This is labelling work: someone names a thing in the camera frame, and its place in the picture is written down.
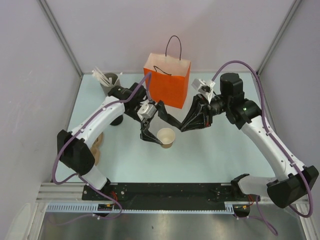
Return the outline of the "orange paper bag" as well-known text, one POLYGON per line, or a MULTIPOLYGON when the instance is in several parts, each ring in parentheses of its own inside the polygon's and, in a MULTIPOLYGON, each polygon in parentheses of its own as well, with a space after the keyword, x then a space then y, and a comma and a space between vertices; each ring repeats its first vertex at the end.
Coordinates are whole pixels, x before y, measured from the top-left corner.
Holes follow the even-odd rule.
POLYGON ((143 67, 146 89, 155 102, 163 101, 165 105, 182 109, 187 97, 191 61, 164 54, 150 53, 143 67))

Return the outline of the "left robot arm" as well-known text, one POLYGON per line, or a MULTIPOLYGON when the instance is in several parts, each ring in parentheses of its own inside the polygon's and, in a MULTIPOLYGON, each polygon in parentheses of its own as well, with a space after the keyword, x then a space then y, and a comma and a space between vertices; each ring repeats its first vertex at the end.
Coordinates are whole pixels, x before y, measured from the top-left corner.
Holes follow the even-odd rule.
POLYGON ((140 122, 140 138, 146 142, 172 146, 175 133, 170 128, 162 128, 157 135, 149 132, 153 116, 160 113, 161 105, 147 98, 147 90, 142 83, 134 83, 131 88, 114 86, 101 106, 84 122, 71 131, 61 130, 57 135, 56 162, 62 162, 74 171, 74 175, 93 187, 93 194, 100 200, 110 196, 109 179, 95 165, 91 152, 97 138, 113 122, 117 123, 123 115, 140 122))

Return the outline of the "single brown paper cup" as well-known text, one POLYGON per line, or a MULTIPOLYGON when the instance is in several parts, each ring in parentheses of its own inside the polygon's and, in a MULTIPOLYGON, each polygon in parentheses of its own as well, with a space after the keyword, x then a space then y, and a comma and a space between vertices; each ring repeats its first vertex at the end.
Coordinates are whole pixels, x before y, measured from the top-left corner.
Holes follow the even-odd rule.
POLYGON ((161 142, 161 147, 164 149, 170 148, 176 139, 175 132, 171 128, 160 129, 156 136, 161 142))

